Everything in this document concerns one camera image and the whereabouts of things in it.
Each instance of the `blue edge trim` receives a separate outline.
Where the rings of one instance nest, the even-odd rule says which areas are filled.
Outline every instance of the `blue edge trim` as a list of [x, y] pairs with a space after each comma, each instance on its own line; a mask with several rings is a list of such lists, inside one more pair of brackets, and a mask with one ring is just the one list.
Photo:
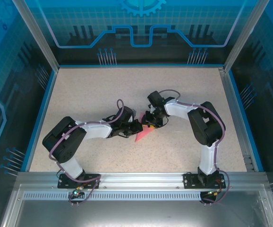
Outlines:
[[253, 135], [252, 135], [252, 132], [251, 132], [251, 129], [250, 129], [250, 125], [249, 125], [249, 122], [248, 122], [248, 119], [247, 119], [247, 116], [246, 116], [246, 112], [245, 112], [245, 109], [244, 109], [244, 107], [242, 105], [242, 102], [241, 102], [241, 99], [240, 99], [240, 96], [239, 96], [239, 91], [237, 89], [237, 86], [236, 86], [236, 83], [235, 83], [235, 80], [234, 80], [234, 77], [233, 77], [233, 73], [232, 73], [231, 70], [229, 70], [229, 76], [230, 76], [230, 80], [231, 80], [232, 85], [233, 85], [233, 89], [234, 89], [235, 96], [237, 98], [237, 102], [239, 104], [239, 109], [240, 109], [240, 112], [241, 112], [241, 116], [242, 116], [242, 118], [244, 120], [244, 123], [245, 123], [245, 126], [246, 126], [246, 130], [247, 130], [248, 137], [249, 137], [249, 140], [250, 140], [250, 144], [251, 144], [251, 147], [252, 147], [252, 150], [253, 150], [254, 159], [256, 161], [258, 171], [263, 172], [264, 168], [263, 168], [263, 165], [261, 164], [261, 160], [260, 160], [260, 157], [259, 157], [259, 154], [258, 154], [258, 151], [257, 151], [256, 144], [254, 142], [254, 138], [253, 138]]
[[42, 125], [43, 125], [44, 117], [46, 115], [48, 104], [49, 104], [50, 99], [51, 99], [52, 90], [53, 90], [53, 87], [54, 87], [55, 82], [56, 82], [56, 77], [57, 77], [57, 74], [55, 73], [55, 71], [52, 71], [50, 79], [49, 79], [48, 84], [47, 84], [47, 89], [45, 90], [45, 93], [44, 93], [44, 96], [43, 96], [43, 100], [42, 100], [42, 103], [41, 103], [41, 106], [40, 106], [40, 109], [39, 109], [39, 113], [38, 113], [38, 116], [37, 116], [37, 119], [36, 119], [36, 123], [34, 125], [34, 130], [33, 130], [31, 139], [29, 140], [29, 143], [28, 143], [25, 158], [24, 158], [22, 166], [21, 166], [21, 171], [22, 172], [28, 171], [27, 170], [27, 165], [28, 165], [28, 163], [30, 161], [30, 158], [33, 158], [33, 155], [31, 155], [31, 154], [34, 152], [34, 150], [36, 148], [36, 145], [37, 145], [37, 141], [39, 139], [39, 135], [40, 135], [40, 131], [41, 131], [41, 128], [42, 128]]
[[[109, 66], [108, 65], [107, 66], [100, 66], [100, 65], [60, 65], [61, 68], [94, 68], [94, 67], [96, 67], [96, 68], [114, 67], [115, 68], [115, 67], [146, 67], [146, 66], [148, 66], [148, 67], [165, 67], [165, 66], [173, 66], [173, 67], [177, 67], [177, 66], [223, 67], [223, 65], [221, 65], [221, 64], [209, 64], [209, 65], [208, 64], [207, 65], [188, 65], [188, 64], [163, 64], [163, 65], [158, 65], [158, 64], [142, 65], [142, 64], [139, 64], [138, 65], [137, 64], [137, 65], [115, 65], [115, 66], [111, 66], [111, 65], [109, 65]], [[247, 134], [248, 134], [248, 137], [249, 137], [249, 140], [250, 140], [250, 144], [252, 146], [254, 159], [256, 161], [258, 171], [263, 172], [264, 169], [263, 169], [263, 166], [262, 166], [262, 163], [261, 163], [258, 151], [257, 151], [257, 147], [255, 145], [254, 138], [253, 138], [250, 126], [249, 126], [249, 122], [247, 120], [246, 112], [245, 112], [244, 107], [242, 105], [242, 102], [241, 102], [241, 99], [240, 99], [240, 96], [239, 96], [239, 92], [238, 92], [238, 89], [237, 89], [237, 86], [236, 86], [236, 83], [235, 83], [235, 80], [234, 80], [234, 77], [233, 77], [233, 74], [232, 74], [231, 70], [229, 71], [229, 76], [230, 76], [230, 79], [231, 79], [231, 82], [232, 82], [232, 85], [233, 85], [233, 89], [234, 89], [234, 92], [235, 92], [235, 95], [236, 95], [236, 98], [237, 98], [237, 101], [238, 101], [238, 105], [239, 105], [239, 108], [240, 108], [240, 111], [241, 111], [242, 118], [243, 118], [245, 126], [246, 126]], [[55, 81], [56, 81], [56, 77], [57, 77], [57, 74], [53, 71], [51, 73], [50, 80], [49, 80], [48, 85], [47, 85], [47, 88], [49, 88], [49, 89], [46, 89], [46, 91], [44, 93], [43, 101], [42, 101], [42, 104], [41, 104], [41, 107], [40, 107], [40, 110], [39, 110], [39, 113], [38, 113], [38, 116], [37, 116], [37, 119], [36, 119], [34, 130], [33, 130], [31, 139], [30, 139], [28, 147], [27, 147], [26, 156], [24, 158], [24, 161], [23, 161], [23, 164], [22, 164], [22, 167], [21, 167], [21, 171], [23, 171], [23, 172], [27, 171], [27, 164], [28, 164], [28, 162], [29, 162], [29, 160], [31, 158], [30, 156], [31, 156], [32, 152], [34, 152], [34, 150], [35, 150], [35, 146], [36, 146], [37, 141], [39, 139], [40, 131], [41, 131], [41, 128], [42, 128], [42, 125], [43, 125], [44, 117], [46, 115], [46, 111], [47, 111], [48, 104], [49, 104], [49, 101], [50, 101], [50, 98], [51, 98], [51, 94], [52, 94], [52, 90], [53, 90], [53, 87], [54, 87], [54, 84], [55, 84]]]

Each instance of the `black mounting plate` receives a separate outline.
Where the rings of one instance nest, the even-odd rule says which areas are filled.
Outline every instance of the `black mounting plate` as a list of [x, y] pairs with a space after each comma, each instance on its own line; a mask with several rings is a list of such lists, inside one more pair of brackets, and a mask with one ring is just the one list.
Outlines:
[[[184, 188], [185, 189], [219, 189], [220, 186], [217, 182], [212, 183], [210, 185], [207, 185], [204, 187], [202, 183], [198, 179], [198, 174], [192, 174], [192, 173], [186, 173], [183, 174], [183, 183], [184, 183]], [[226, 182], [223, 174], [218, 174], [216, 177], [216, 180], [221, 180], [223, 181], [222, 183], [222, 189], [226, 188]]]
[[[84, 180], [90, 180], [95, 177], [100, 176], [99, 174], [85, 174]], [[59, 181], [58, 181], [58, 186], [57, 188], [71, 188], [75, 189], [78, 186], [81, 186], [83, 183], [77, 183], [72, 180], [70, 180], [65, 174], [60, 174], [59, 176]], [[92, 189], [94, 187], [95, 181], [89, 182], [87, 185], [84, 185], [85, 189]]]

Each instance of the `blue printed backdrop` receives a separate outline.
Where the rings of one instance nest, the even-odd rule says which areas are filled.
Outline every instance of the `blue printed backdrop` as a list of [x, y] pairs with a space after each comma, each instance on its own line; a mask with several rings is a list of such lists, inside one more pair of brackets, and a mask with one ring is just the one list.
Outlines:
[[12, 1], [0, 0], [0, 219], [22, 163], [7, 148], [24, 156], [50, 73]]
[[219, 64], [236, 42], [256, 0], [26, 2], [52, 49], [60, 49], [56, 56], [61, 64], [98, 64], [99, 49], [104, 48], [116, 51], [121, 63], [137, 63], [145, 57], [161, 63], [190, 63], [189, 53], [192, 58], [202, 53], [202, 61], [195, 63], [203, 63], [209, 54], [205, 63]]
[[232, 72], [264, 169], [273, 174], [273, 0], [247, 40]]

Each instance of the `work surface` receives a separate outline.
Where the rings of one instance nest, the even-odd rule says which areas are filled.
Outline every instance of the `work surface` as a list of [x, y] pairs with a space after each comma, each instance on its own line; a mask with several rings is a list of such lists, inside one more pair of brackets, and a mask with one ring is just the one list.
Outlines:
[[[211, 102], [226, 125], [218, 166], [225, 171], [246, 171], [219, 71], [206, 68], [61, 68], [30, 171], [59, 170], [48, 159], [42, 140], [63, 117], [82, 122], [100, 120], [118, 111], [118, 98], [139, 116], [149, 110], [147, 96], [164, 89], [179, 91], [181, 102]], [[162, 96], [176, 94], [165, 92]], [[87, 172], [192, 172], [197, 171], [200, 151], [190, 122], [173, 116], [165, 127], [136, 143], [135, 136], [84, 140], [76, 157]]]

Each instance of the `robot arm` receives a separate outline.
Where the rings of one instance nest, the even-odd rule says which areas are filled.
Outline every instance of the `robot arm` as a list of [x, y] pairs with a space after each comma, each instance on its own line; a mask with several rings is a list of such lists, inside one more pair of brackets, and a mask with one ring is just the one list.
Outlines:
[[[218, 174], [214, 164], [215, 144], [222, 137], [222, 128], [218, 121], [210, 113], [199, 108], [198, 105], [187, 105], [178, 102], [173, 97], [164, 99], [157, 91], [151, 93], [148, 100], [151, 103], [149, 105], [150, 111], [146, 111], [142, 118], [142, 124], [160, 128], [163, 126], [163, 118], [169, 116], [189, 120], [193, 134], [201, 144], [198, 179], [204, 186], [214, 182], [213, 176]], [[200, 106], [212, 111], [220, 119], [210, 102], [204, 102]]]
[[[98, 122], [88, 122], [72, 131], [53, 152], [54, 158], [72, 178], [84, 180], [85, 172], [75, 158], [75, 152], [83, 140], [93, 138], [111, 138], [121, 136], [128, 138], [143, 130], [142, 124], [135, 117], [135, 111], [124, 107], [123, 113], [118, 120], [113, 121], [120, 115], [117, 114], [102, 119]], [[61, 137], [72, 127], [82, 122], [75, 121], [71, 117], [64, 117], [43, 139], [43, 145], [50, 151]]]

